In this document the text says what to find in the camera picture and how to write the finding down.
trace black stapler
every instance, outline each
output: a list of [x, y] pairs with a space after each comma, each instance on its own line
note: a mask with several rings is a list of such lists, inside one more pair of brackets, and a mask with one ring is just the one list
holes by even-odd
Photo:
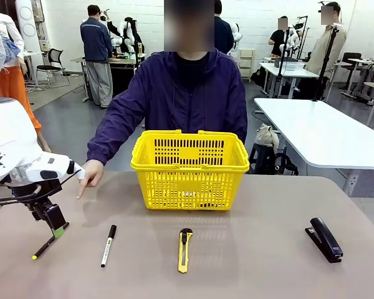
[[310, 223], [312, 227], [306, 228], [305, 231], [324, 254], [325, 258], [330, 263], [341, 262], [341, 257], [343, 256], [342, 249], [339, 247], [323, 220], [320, 218], [313, 218], [310, 220]]

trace plastic shopping basket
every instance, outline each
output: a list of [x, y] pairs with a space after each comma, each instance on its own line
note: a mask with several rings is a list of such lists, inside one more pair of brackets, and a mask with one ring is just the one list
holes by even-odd
[[232, 133], [146, 131], [131, 166], [149, 209], [229, 210], [249, 161]]

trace yellow box cutter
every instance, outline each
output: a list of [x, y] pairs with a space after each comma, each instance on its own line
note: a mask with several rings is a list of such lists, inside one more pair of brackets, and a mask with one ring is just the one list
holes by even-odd
[[193, 230], [182, 229], [179, 236], [179, 272], [187, 273], [188, 265], [188, 241], [193, 235]]

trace white bag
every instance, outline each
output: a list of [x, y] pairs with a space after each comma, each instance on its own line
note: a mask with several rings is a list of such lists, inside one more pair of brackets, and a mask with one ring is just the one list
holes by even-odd
[[279, 147], [279, 137], [273, 132], [273, 127], [267, 126], [264, 123], [259, 129], [257, 129], [257, 134], [254, 143], [263, 146], [272, 146], [274, 153], [277, 153], [277, 148]]

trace purple jacket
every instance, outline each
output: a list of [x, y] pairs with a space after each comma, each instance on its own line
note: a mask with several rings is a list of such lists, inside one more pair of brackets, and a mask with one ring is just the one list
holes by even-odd
[[145, 118], [147, 130], [224, 131], [247, 135], [245, 88], [236, 63], [209, 53], [204, 79], [193, 93], [179, 82], [175, 52], [159, 52], [144, 61], [128, 90], [111, 101], [87, 147], [87, 160], [104, 165]]

